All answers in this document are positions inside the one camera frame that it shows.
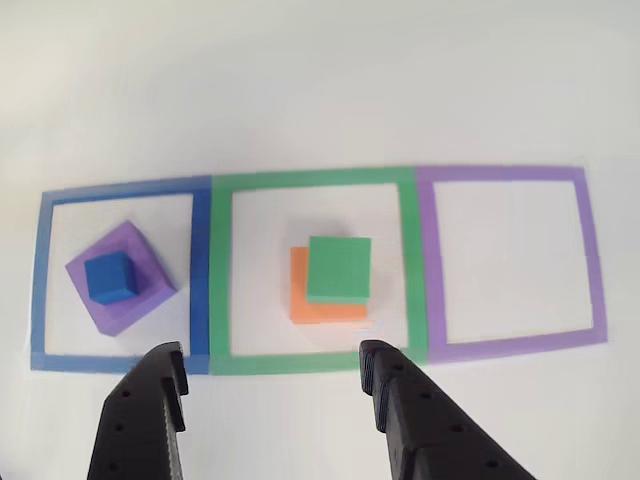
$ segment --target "blue cube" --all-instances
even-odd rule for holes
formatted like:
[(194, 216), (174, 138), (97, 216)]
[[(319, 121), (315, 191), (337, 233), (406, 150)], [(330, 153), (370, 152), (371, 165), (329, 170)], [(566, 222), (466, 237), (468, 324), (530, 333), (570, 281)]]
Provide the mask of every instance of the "blue cube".
[(84, 262), (89, 298), (102, 305), (138, 295), (135, 267), (124, 252), (92, 258)]

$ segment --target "white background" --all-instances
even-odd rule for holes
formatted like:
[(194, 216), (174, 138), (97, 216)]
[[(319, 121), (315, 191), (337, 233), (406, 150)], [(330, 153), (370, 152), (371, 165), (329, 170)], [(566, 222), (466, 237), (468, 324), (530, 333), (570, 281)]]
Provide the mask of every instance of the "white background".
[[(395, 184), (237, 192), (232, 209), (233, 355), (357, 352), (367, 338), (408, 345)], [(291, 321), (291, 247), (308, 247), (315, 235), (371, 239), (366, 320), (304, 326)]]
[(447, 342), (593, 326), (572, 182), (436, 182)]
[[(143, 355), (179, 340), (189, 355), (189, 268), (193, 195), (165, 195), (58, 205), (53, 209), (45, 352), (56, 355)], [(145, 236), (177, 292), (115, 337), (95, 326), (65, 266), (124, 221)]]
[[(637, 2), (26, 0), (0, 9), (3, 478), (84, 478), (118, 381), (29, 371), (43, 190), (419, 163), (588, 167), (610, 342), (427, 371), (537, 478), (635, 475)], [(189, 386), (179, 435), (188, 480), (390, 478), (357, 372), (193, 377)]]

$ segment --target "blue square outline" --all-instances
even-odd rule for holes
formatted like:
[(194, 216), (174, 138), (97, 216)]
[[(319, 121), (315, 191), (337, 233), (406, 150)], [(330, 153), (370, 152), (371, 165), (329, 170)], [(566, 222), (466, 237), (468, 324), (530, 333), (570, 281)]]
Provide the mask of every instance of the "blue square outline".
[(44, 349), (45, 312), (51, 222), (56, 205), (66, 203), (192, 194), (190, 262), (190, 355), (184, 363), (189, 374), (209, 373), (209, 236), (212, 176), (151, 180), (44, 192), (36, 235), (31, 296), (31, 370), (127, 373), (142, 357), (49, 355)]

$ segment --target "foam block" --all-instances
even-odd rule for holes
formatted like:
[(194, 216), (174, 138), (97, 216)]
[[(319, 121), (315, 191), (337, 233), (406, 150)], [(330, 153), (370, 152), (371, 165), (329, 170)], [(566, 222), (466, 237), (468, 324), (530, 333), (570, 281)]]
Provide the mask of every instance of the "foam block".
[(307, 302), (309, 248), (291, 249), (291, 321), (296, 325), (349, 322), (367, 316), (366, 305), (310, 304)]
[(311, 237), (307, 301), (363, 305), (369, 300), (371, 239)]
[(133, 262), (124, 252), (101, 255), (84, 262), (89, 298), (102, 305), (138, 295)]
[[(101, 305), (89, 296), (85, 262), (114, 252), (124, 252), (133, 262), (138, 295), (117, 303)], [(66, 268), (96, 327), (105, 335), (116, 336), (175, 293), (151, 247), (131, 222), (116, 227), (69, 262)]]

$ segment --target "green cube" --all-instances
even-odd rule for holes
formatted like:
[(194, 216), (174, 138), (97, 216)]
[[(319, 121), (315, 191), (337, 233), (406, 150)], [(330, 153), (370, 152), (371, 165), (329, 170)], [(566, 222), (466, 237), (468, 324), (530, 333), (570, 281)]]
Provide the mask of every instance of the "green cube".
[(363, 305), (369, 299), (371, 239), (311, 237), (307, 301)]

